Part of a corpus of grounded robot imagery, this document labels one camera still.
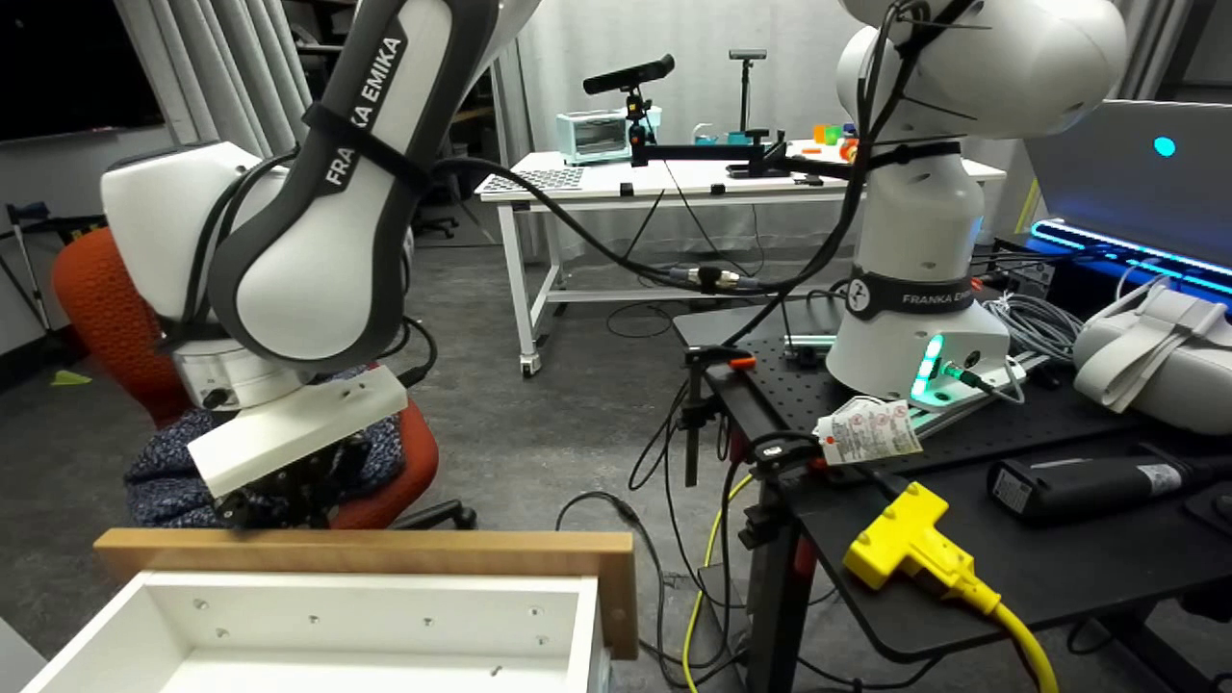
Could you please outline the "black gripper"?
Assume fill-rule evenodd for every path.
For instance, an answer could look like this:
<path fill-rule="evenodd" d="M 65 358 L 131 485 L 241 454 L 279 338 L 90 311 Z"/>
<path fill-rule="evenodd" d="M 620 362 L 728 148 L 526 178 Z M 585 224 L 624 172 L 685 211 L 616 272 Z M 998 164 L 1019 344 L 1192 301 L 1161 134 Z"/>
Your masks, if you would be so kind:
<path fill-rule="evenodd" d="M 376 485 L 376 469 L 375 444 L 352 436 L 225 495 L 218 521 L 227 532 L 323 528 L 343 501 Z"/>

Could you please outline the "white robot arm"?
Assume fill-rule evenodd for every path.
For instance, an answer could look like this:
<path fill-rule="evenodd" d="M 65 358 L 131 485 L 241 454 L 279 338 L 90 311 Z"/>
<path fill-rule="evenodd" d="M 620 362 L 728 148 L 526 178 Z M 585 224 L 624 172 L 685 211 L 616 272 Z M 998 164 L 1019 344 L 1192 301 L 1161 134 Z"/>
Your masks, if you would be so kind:
<path fill-rule="evenodd" d="M 864 29 L 835 75 L 860 155 L 838 231 L 860 241 L 829 373 L 929 404 L 929 368 L 1009 362 L 972 291 L 977 183 L 966 134 L 1056 134 L 1120 80 L 1113 0 L 842 0 Z M 196 142 L 101 178 L 119 256 L 213 422 L 186 444 L 213 509 L 289 521 L 279 472 L 407 404 L 386 364 L 403 318 L 403 234 L 470 84 L 538 0 L 361 0 L 300 142 Z"/>

